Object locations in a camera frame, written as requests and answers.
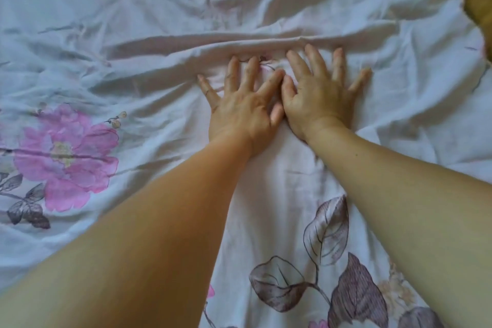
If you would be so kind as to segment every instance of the purple leaf print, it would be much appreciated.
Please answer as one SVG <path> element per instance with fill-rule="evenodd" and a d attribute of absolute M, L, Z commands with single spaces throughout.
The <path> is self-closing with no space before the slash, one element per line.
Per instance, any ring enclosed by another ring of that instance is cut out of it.
<path fill-rule="evenodd" d="M 51 228 L 50 221 L 43 215 L 43 208 L 38 203 L 28 203 L 24 209 L 24 219 L 34 228 L 48 230 Z"/>
<path fill-rule="evenodd" d="M 345 195 L 323 203 L 304 230 L 304 248 L 316 266 L 337 262 L 347 246 L 348 210 Z"/>
<path fill-rule="evenodd" d="M 12 176 L 11 178 L 3 182 L 3 184 L 0 186 L 0 191 L 12 191 L 13 189 L 19 187 L 21 183 L 22 174 Z"/>
<path fill-rule="evenodd" d="M 19 201 L 12 205 L 9 210 L 7 210 L 7 215 L 14 225 L 19 224 L 22 219 L 22 206 L 24 206 L 24 202 Z"/>
<path fill-rule="evenodd" d="M 328 312 L 328 326 L 337 328 L 353 320 L 370 320 L 381 328 L 388 328 L 388 311 L 383 294 L 372 281 L 371 274 L 352 253 L 348 265 L 332 293 Z"/>
<path fill-rule="evenodd" d="M 444 325 L 428 307 L 415 307 L 402 315 L 398 328 L 444 328 Z"/>
<path fill-rule="evenodd" d="M 44 199 L 44 183 L 39 183 L 26 193 L 26 201 L 34 203 L 42 199 Z"/>
<path fill-rule="evenodd" d="M 258 298 L 278 312 L 286 312 L 296 306 L 309 283 L 292 263 L 274 256 L 256 266 L 249 281 Z"/>

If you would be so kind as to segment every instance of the left hand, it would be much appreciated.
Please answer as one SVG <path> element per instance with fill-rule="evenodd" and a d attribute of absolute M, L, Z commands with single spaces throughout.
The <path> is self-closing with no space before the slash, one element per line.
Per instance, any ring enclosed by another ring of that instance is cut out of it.
<path fill-rule="evenodd" d="M 227 68 L 223 98 L 217 95 L 204 76 L 198 76 L 200 88 L 212 109 L 210 141 L 226 135 L 240 136 L 248 141 L 253 156 L 261 153 L 270 144 L 284 117 L 280 102 L 274 105 L 270 114 L 267 111 L 267 106 L 285 75 L 284 70 L 275 70 L 255 92 L 254 83 L 259 69 L 258 58 L 251 58 L 239 85 L 239 60 L 233 57 Z"/>

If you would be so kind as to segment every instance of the forearm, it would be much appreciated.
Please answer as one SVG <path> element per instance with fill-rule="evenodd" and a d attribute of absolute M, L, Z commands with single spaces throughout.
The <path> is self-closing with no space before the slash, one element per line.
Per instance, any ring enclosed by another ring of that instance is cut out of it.
<path fill-rule="evenodd" d="M 108 213 L 3 296 L 6 326 L 196 326 L 248 147 L 217 139 Z"/>
<path fill-rule="evenodd" d="M 431 307 L 452 327 L 486 326 L 491 186 L 347 129 L 318 132 L 310 145 Z"/>

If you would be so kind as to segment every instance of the bed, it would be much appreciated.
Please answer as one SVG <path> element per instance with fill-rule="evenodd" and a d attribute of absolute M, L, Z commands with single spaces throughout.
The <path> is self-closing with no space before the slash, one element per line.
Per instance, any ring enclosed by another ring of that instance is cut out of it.
<path fill-rule="evenodd" d="M 492 39 L 487 3 L 466 7 Z M 464 5 L 0 0 L 0 290 L 207 143 L 196 75 L 220 92 L 232 54 L 261 83 L 292 74 L 287 49 L 343 46 L 351 78 L 374 71 L 357 134 L 492 182 L 492 70 Z M 237 186 L 200 328 L 300 326 L 445 325 L 283 124 Z"/>

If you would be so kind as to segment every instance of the hand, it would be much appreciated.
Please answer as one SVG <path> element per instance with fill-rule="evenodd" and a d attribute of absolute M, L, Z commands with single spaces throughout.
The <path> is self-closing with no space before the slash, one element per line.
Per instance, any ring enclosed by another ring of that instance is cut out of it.
<path fill-rule="evenodd" d="M 200 88 L 212 109 L 210 141 L 223 135 L 238 135 L 247 139 L 251 155 L 257 155 L 273 140 L 284 111 L 280 102 L 274 105 L 270 114 L 267 106 L 279 89 L 285 72 L 275 70 L 255 92 L 254 83 L 259 69 L 258 58 L 251 58 L 238 89 L 239 60 L 233 57 L 227 68 L 223 98 L 217 95 L 204 76 L 198 76 Z"/>
<path fill-rule="evenodd" d="M 326 68 L 316 48 L 306 45 L 304 50 L 312 72 L 297 52 L 288 51 L 286 56 L 299 85 L 296 89 L 292 78 L 285 76 L 282 102 L 294 134 L 309 142 L 311 135 L 320 128 L 350 128 L 355 101 L 372 71 L 361 70 L 357 80 L 347 90 L 344 87 L 346 59 L 341 48 L 333 53 L 333 74 Z"/>

